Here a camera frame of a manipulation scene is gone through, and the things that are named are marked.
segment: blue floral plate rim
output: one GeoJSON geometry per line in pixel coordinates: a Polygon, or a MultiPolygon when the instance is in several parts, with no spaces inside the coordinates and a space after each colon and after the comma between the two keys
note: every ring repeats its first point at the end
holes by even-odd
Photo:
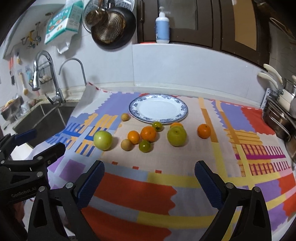
{"type": "Polygon", "coordinates": [[[143,95],[143,96],[139,96],[137,98],[135,98],[130,104],[129,104],[129,112],[131,113],[131,115],[133,117],[135,117],[136,119],[143,121],[145,123],[150,123],[152,124],[155,121],[159,121],[162,124],[171,124],[177,121],[180,121],[182,119],[184,119],[187,114],[188,114],[188,107],[187,105],[184,103],[184,101],[180,100],[177,97],[171,96],[171,95],[166,95],[166,94],[148,94],[148,95],[143,95]],[[146,100],[148,98],[157,98],[157,97],[163,97],[165,99],[173,99],[177,104],[180,105],[181,111],[180,113],[175,117],[175,118],[170,118],[170,119],[161,119],[161,120],[153,120],[151,118],[147,118],[145,116],[141,116],[141,114],[135,110],[134,108],[137,107],[137,103],[141,102],[143,100],[146,100]]]}

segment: orange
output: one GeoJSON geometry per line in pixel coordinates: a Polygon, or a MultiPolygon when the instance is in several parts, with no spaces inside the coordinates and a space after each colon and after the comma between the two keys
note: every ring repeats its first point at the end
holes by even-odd
{"type": "Polygon", "coordinates": [[[200,138],[207,139],[211,136],[211,128],[207,124],[201,124],[197,128],[197,134],[200,138]]]}
{"type": "Polygon", "coordinates": [[[128,133],[128,139],[135,145],[139,143],[140,135],[137,131],[130,131],[128,133]]]}
{"type": "Polygon", "coordinates": [[[174,123],[172,123],[172,124],[170,125],[170,128],[173,127],[173,126],[181,126],[181,127],[183,127],[183,125],[182,125],[181,123],[179,123],[179,122],[174,122],[174,123]]]}
{"type": "Polygon", "coordinates": [[[145,126],[141,130],[141,137],[143,140],[153,142],[156,138],[156,130],[152,126],[145,126]]]}

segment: sink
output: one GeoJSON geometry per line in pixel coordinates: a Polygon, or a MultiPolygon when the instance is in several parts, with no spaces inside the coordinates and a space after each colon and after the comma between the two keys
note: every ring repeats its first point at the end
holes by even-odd
{"type": "Polygon", "coordinates": [[[34,148],[38,144],[65,129],[67,122],[78,102],[66,102],[64,105],[40,104],[20,121],[13,130],[16,133],[36,129],[37,137],[28,142],[34,148]]]}

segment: dark wood cabinet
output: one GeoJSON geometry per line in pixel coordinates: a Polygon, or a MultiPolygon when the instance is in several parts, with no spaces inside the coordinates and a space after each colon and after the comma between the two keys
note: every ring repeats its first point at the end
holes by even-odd
{"type": "Polygon", "coordinates": [[[220,0],[221,50],[256,65],[269,63],[269,18],[252,0],[220,0]]]}
{"type": "Polygon", "coordinates": [[[253,0],[137,1],[138,42],[154,42],[159,7],[170,19],[170,42],[200,45],[256,65],[269,63],[269,18],[253,0]]]}
{"type": "Polygon", "coordinates": [[[138,42],[155,41],[155,19],[164,7],[170,19],[170,41],[213,46],[211,0],[137,1],[138,42]]]}

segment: hanging pan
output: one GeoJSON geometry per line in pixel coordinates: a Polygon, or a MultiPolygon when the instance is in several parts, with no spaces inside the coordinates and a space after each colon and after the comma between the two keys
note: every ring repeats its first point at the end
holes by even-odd
{"type": "Polygon", "coordinates": [[[117,49],[127,44],[136,30],[134,14],[123,7],[108,9],[108,19],[91,27],[93,40],[104,49],[117,49]]]}

